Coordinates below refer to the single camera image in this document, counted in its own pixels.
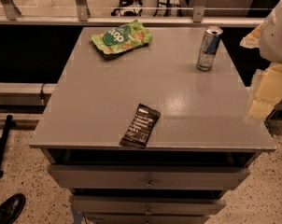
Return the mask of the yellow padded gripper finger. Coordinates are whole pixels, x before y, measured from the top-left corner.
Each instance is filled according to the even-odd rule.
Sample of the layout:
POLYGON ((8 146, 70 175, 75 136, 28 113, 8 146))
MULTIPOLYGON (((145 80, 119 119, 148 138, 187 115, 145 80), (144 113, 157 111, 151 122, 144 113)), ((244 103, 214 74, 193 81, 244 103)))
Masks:
POLYGON ((251 80, 247 114, 266 119, 282 100, 282 63, 271 63, 262 71, 257 69, 251 80))

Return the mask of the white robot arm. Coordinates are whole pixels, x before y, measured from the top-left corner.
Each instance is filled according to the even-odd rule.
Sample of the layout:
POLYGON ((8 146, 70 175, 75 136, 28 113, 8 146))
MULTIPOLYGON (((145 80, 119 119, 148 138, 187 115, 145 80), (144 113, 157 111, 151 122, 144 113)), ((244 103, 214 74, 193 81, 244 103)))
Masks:
POLYGON ((240 46, 258 49, 260 56, 270 62, 264 71, 255 72, 247 108, 249 116, 266 119, 282 100, 282 0, 263 24, 242 38, 240 46))

